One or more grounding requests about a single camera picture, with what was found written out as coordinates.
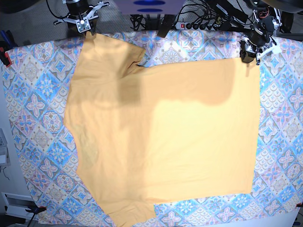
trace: floor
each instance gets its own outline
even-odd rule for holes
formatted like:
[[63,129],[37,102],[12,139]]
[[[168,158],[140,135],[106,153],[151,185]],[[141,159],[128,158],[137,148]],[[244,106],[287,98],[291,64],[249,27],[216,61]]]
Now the floor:
[[[89,0],[93,5],[99,0]],[[99,10],[99,19],[97,22],[97,33],[114,33],[114,32],[127,32],[132,31],[130,28],[132,23],[129,15],[122,15],[113,0],[108,0],[109,7]],[[186,0],[185,4],[199,2],[198,0]],[[236,8],[238,4],[236,0],[229,0]],[[239,0],[243,10],[250,16],[251,9],[248,9],[246,4]],[[49,0],[50,8],[56,15],[66,15],[68,12],[67,7],[61,0]],[[303,16],[301,20],[296,20],[294,29],[296,31],[303,31]],[[196,19],[194,14],[183,14],[180,20],[184,19],[186,22],[193,22]],[[0,28],[1,30],[10,30],[15,41],[19,46],[36,44],[51,40],[67,38],[67,25],[66,23],[53,25],[56,20],[48,11],[46,1],[41,0],[33,7],[24,12],[15,14],[1,14],[0,13]]]
[[302,32],[303,32],[303,16],[299,14],[295,14],[292,33],[302,33]]

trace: t-shirt sleeve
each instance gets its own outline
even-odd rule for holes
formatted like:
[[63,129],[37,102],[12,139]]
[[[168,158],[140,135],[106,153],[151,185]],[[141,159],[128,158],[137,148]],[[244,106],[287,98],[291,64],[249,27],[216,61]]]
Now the t-shirt sleeve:
[[105,35],[87,34],[72,83],[108,83],[137,67],[145,49]]

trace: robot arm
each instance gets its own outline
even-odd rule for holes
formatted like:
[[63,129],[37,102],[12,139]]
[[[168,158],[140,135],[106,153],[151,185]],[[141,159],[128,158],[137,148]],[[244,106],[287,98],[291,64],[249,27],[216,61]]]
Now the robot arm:
[[65,18],[54,21],[54,25],[67,22],[69,28],[76,28],[79,33],[90,31],[92,35],[96,33],[96,23],[98,10],[109,6],[109,2],[99,1],[96,6],[89,5],[87,0],[62,0],[66,3],[69,14]]
[[265,54],[280,50],[272,37],[274,31],[282,26],[280,10],[270,7],[266,9],[266,11],[254,9],[256,22],[251,25],[250,31],[242,36],[240,56],[244,63],[250,63],[256,59],[257,65],[259,65],[260,59]]

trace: wire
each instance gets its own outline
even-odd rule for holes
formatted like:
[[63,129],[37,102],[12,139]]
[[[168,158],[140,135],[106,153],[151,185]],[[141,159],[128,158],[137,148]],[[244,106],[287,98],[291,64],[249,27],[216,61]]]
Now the wire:
[[216,19],[216,17],[212,17],[212,13],[211,12],[207,13],[207,12],[204,11],[204,15],[199,16],[194,22],[191,23],[191,25],[194,25],[199,20],[200,21],[198,22],[198,24],[200,25],[203,22],[204,19],[208,19],[208,22],[209,22],[212,19]]
[[303,217],[303,214],[301,214],[301,213],[298,213],[298,214],[300,214]]
[[267,12],[263,12],[263,11],[260,12],[259,17],[263,19],[263,18],[267,18],[268,15],[269,15],[269,8],[267,7]]
[[211,13],[213,13],[213,14],[217,14],[217,12],[213,9],[213,8],[211,8],[208,4],[207,4],[207,2],[206,1],[204,1],[204,0],[200,0],[202,3],[204,3],[205,5],[206,5],[206,9],[207,9],[207,11],[211,14]]
[[3,174],[4,174],[4,176],[5,176],[6,178],[8,178],[8,177],[5,175],[5,172],[4,172],[5,169],[6,169],[6,167],[4,167],[4,169],[3,169]]
[[241,7],[239,1],[238,1],[238,0],[236,0],[236,1],[237,1],[238,5],[239,5],[240,9],[242,10],[242,12],[245,13],[244,10],[243,10],[242,7]]
[[145,29],[145,24],[142,23],[143,15],[141,14],[131,15],[130,20],[133,24],[133,27],[131,27],[131,29],[133,29],[134,31],[138,31],[140,26],[142,26]]
[[206,9],[206,6],[205,5],[202,5],[202,4],[187,4],[187,5],[184,5],[182,8],[181,8],[181,10],[180,10],[180,12],[178,13],[178,16],[177,16],[177,22],[179,21],[179,17],[180,17],[180,15],[181,14],[186,14],[186,13],[188,13],[188,12],[193,12],[193,13],[195,13],[197,16],[199,16],[195,11],[187,11],[187,12],[184,12],[184,13],[182,13],[182,10],[185,8],[185,7],[187,7],[187,6],[202,6],[202,7],[204,7],[205,9]]
[[46,0],[46,4],[47,4],[47,7],[48,7],[48,10],[50,11],[50,13],[51,13],[55,18],[64,19],[64,18],[67,18],[68,15],[70,14],[70,13],[68,13],[68,14],[66,14],[66,16],[64,16],[64,17],[62,17],[62,16],[59,16],[59,17],[58,17],[58,16],[56,16],[56,15],[52,12],[51,8],[49,7],[48,0]]
[[241,24],[241,25],[243,25],[243,26],[248,26],[248,25],[252,25],[253,24],[253,21],[254,21],[254,14],[252,13],[251,14],[251,16],[249,17],[249,21],[250,21],[250,23],[249,24],[247,24],[247,21],[245,22],[245,23],[243,23],[242,21],[240,21],[239,19],[237,19],[237,18],[235,18],[235,19],[237,19],[237,22],[239,23],[239,24]]

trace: patterned tablecloth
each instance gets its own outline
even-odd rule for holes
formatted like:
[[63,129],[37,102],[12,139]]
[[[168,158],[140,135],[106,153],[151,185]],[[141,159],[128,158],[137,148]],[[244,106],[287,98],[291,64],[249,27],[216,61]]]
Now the patterned tablecloth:
[[[145,48],[141,64],[147,67],[234,58],[240,51],[239,33],[173,31],[165,39],[151,31],[109,36]],[[261,116],[251,193],[155,205],[157,217],[136,226],[189,227],[264,218],[293,211],[302,201],[303,46],[277,40],[283,52],[266,56],[260,66]],[[77,150],[62,124],[82,43],[73,38],[9,51],[13,65],[1,66],[7,109],[29,192],[38,206],[47,207],[39,222],[115,226],[76,175]]]

